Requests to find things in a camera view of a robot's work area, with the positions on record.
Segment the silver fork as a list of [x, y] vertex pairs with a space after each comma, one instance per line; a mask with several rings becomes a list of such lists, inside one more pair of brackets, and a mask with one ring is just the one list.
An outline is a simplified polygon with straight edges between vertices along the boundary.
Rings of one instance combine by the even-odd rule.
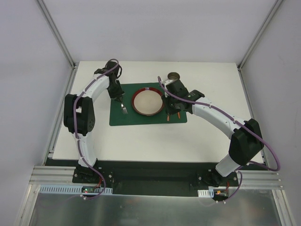
[[123, 102], [120, 102], [120, 106], [121, 106], [122, 113], [123, 114], [128, 114], [127, 108], [125, 107], [125, 105], [123, 104]]

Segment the green placemat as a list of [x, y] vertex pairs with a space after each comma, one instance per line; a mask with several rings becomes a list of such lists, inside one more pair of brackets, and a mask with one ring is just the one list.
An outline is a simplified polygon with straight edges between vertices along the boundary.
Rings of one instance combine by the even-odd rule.
[[160, 90], [162, 94], [164, 91], [157, 82], [155, 83], [130, 83], [122, 84], [122, 89], [125, 94], [123, 96], [123, 104], [127, 108], [128, 114], [123, 114], [120, 109], [120, 103], [111, 101], [110, 108], [110, 126], [128, 126], [128, 125], [149, 125], [149, 124], [172, 124], [172, 123], [186, 123], [187, 116], [186, 112], [180, 112], [181, 118], [178, 118], [177, 114], [170, 115], [169, 121], [167, 121], [167, 114], [165, 109], [162, 109], [158, 114], [153, 116], [144, 116], [138, 114], [132, 107], [131, 99], [133, 94], [141, 88], [152, 87]]

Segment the red rimmed beige plate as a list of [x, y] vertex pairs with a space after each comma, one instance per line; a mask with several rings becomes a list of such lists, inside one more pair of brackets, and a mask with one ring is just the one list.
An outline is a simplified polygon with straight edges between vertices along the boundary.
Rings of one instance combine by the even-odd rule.
[[138, 114], [153, 116], [162, 111], [164, 107], [161, 96], [162, 92], [156, 88], [141, 88], [133, 94], [131, 104]]

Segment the steel cup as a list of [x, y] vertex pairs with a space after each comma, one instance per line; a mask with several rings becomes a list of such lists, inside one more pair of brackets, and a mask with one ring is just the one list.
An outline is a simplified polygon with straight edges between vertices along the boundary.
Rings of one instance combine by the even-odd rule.
[[168, 78], [169, 80], [175, 81], [175, 80], [179, 80], [179, 79], [180, 79], [180, 75], [179, 75], [179, 73], [177, 73], [177, 72], [170, 72], [170, 73], [167, 75], [167, 78]]

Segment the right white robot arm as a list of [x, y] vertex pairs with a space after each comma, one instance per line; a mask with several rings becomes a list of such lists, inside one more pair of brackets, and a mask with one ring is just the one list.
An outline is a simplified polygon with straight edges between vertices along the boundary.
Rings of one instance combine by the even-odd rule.
[[230, 173], [247, 165], [263, 149], [261, 130], [256, 120], [245, 121], [221, 110], [198, 90], [188, 91], [180, 80], [160, 81], [159, 85], [165, 92], [162, 100], [167, 115], [189, 112], [206, 120], [230, 139], [228, 154], [202, 177], [207, 185], [224, 185]]

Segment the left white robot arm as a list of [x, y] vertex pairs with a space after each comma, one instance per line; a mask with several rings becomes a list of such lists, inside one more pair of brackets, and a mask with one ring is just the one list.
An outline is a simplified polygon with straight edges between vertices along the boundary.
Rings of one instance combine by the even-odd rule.
[[127, 114], [123, 103], [124, 90], [119, 82], [122, 67], [117, 59], [110, 59], [104, 68], [97, 69], [89, 83], [78, 94], [67, 94], [64, 98], [63, 124], [72, 133], [78, 150], [79, 166], [86, 168], [83, 178], [89, 183], [99, 179], [94, 168], [97, 157], [92, 144], [91, 132], [95, 126], [94, 102], [107, 91], [113, 101], [120, 104], [121, 112]]

